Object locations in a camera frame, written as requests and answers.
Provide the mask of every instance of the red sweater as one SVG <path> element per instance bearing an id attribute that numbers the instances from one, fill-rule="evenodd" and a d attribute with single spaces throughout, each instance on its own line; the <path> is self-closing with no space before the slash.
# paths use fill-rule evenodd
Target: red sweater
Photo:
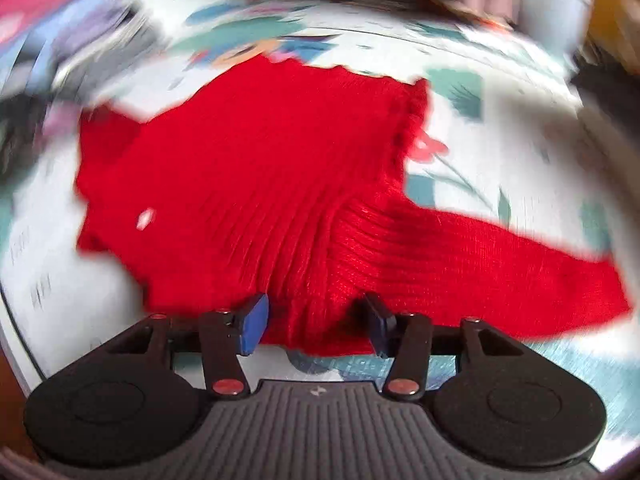
<path id="1" fill-rule="evenodd" d="M 315 354 L 370 351 L 352 306 L 366 290 L 396 312 L 522 337 L 627 312 L 609 260 L 404 197 L 426 107 L 424 80 L 257 57 L 146 124 L 108 112 L 81 129 L 79 246 L 116 254 L 156 312 L 266 292 L 263 341 Z"/>

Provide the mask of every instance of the sweater sleeve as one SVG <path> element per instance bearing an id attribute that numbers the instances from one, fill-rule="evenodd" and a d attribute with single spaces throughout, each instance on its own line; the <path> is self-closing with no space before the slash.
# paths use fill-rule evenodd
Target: sweater sleeve
<path id="1" fill-rule="evenodd" d="M 521 338 L 551 336 L 629 313 L 610 256 L 585 260 L 401 190 L 353 200 L 336 220 L 329 266 L 338 288 L 371 290 L 396 312 L 435 323 L 484 319 Z"/>

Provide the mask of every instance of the wooden table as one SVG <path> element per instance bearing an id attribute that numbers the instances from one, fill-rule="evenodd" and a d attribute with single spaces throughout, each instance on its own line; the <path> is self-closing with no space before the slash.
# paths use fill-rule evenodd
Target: wooden table
<path id="1" fill-rule="evenodd" d="M 22 424 L 24 395 L 11 367 L 0 350 L 0 447 L 7 446 L 23 456 L 37 458 Z"/>

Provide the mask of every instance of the teal leaf pattern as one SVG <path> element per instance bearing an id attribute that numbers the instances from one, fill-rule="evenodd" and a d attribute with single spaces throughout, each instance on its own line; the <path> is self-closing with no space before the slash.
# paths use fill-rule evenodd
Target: teal leaf pattern
<path id="1" fill-rule="evenodd" d="M 427 24 L 421 22 L 412 22 L 409 24 L 409 28 L 427 38 L 448 38 L 461 43 L 469 43 L 466 36 L 456 28 L 440 27 L 436 23 Z"/>
<path id="2" fill-rule="evenodd" d="M 222 23 L 210 30 L 178 41 L 169 50 L 171 52 L 213 50 L 222 54 L 236 46 L 286 36 L 305 28 L 305 25 L 299 20 L 284 21 L 282 18 L 282 16 L 260 16 L 248 20 Z"/>
<path id="3" fill-rule="evenodd" d="M 380 386 L 393 364 L 393 359 L 377 356 L 311 357 L 297 350 L 287 350 L 287 358 L 303 374 L 318 375 L 336 370 L 345 381 L 378 381 Z"/>
<path id="4" fill-rule="evenodd" d="M 11 232 L 13 216 L 12 195 L 10 193 L 0 194 L 0 249 L 2 250 L 4 250 Z"/>
<path id="5" fill-rule="evenodd" d="M 238 9 L 240 6 L 234 4 L 215 4 L 209 7 L 203 7 L 196 10 L 193 14 L 187 17 L 184 21 L 187 25 L 197 25 L 199 23 L 206 22 L 207 20 L 215 20 L 217 17 L 222 16 L 232 10 Z"/>
<path id="6" fill-rule="evenodd" d="M 465 177 L 464 175 L 462 175 L 462 173 L 460 173 L 455 166 L 453 166 L 453 164 L 447 162 L 447 160 L 439 155 L 434 155 L 435 158 L 437 158 L 444 166 L 446 166 L 447 168 L 449 168 L 451 170 L 451 172 L 458 178 L 450 178 L 450 177 L 446 177 L 443 175 L 438 175 L 438 174 L 434 174 L 431 172 L 427 172 L 427 176 L 430 176 L 432 179 L 436 180 L 437 182 L 447 182 L 448 184 L 451 184 L 452 186 L 456 186 L 459 187 L 460 189 L 463 189 L 464 191 L 466 191 L 467 193 L 469 193 L 469 195 L 471 196 L 475 196 L 480 202 L 482 202 L 487 209 L 489 209 L 489 211 L 494 212 L 494 207 L 491 204 L 491 202 L 489 202 L 487 200 L 487 198 L 480 192 L 480 190 L 476 189 L 473 184 L 471 184 Z"/>
<path id="7" fill-rule="evenodd" d="M 638 360 L 620 359 L 606 353 L 599 356 L 595 350 L 593 353 L 581 352 L 574 346 L 571 338 L 527 345 L 597 391 L 607 407 L 605 438 L 633 436 L 638 439 Z"/>
<path id="8" fill-rule="evenodd" d="M 551 159 L 549 158 L 549 150 L 546 149 L 545 146 L 537 146 L 536 149 L 538 150 L 538 154 L 540 155 L 540 158 L 542 159 L 542 161 L 545 164 L 550 164 Z"/>
<path id="9" fill-rule="evenodd" d="M 321 36 L 320 38 L 335 38 L 335 36 Z M 304 63 L 312 62 L 316 57 L 331 50 L 333 43 L 323 43 L 325 40 L 316 40 L 313 36 L 287 36 L 280 43 L 278 51 L 283 54 L 295 54 Z"/>
<path id="10" fill-rule="evenodd" d="M 582 202 L 580 206 L 582 234 L 589 247 L 599 253 L 611 250 L 611 238 L 604 207 L 599 202 Z"/>
<path id="11" fill-rule="evenodd" d="M 435 207 L 433 185 L 430 176 L 407 174 L 404 176 L 404 194 L 421 207 Z"/>
<path id="12" fill-rule="evenodd" d="M 509 204 L 509 199 L 504 194 L 502 188 L 500 188 L 500 198 L 498 199 L 498 218 L 502 225 L 509 227 L 509 223 L 511 222 L 511 204 Z"/>
<path id="13" fill-rule="evenodd" d="M 482 77 L 469 70 L 437 68 L 426 71 L 431 89 L 446 97 L 464 118 L 482 122 Z"/>

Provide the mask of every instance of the red flower pattern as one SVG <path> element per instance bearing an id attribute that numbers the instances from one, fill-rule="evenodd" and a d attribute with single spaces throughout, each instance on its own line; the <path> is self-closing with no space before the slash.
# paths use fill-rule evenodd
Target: red flower pattern
<path id="1" fill-rule="evenodd" d="M 409 148 L 408 157 L 416 162 L 433 162 L 434 155 L 447 155 L 449 148 L 443 142 L 432 139 L 425 132 L 415 137 L 414 145 Z"/>

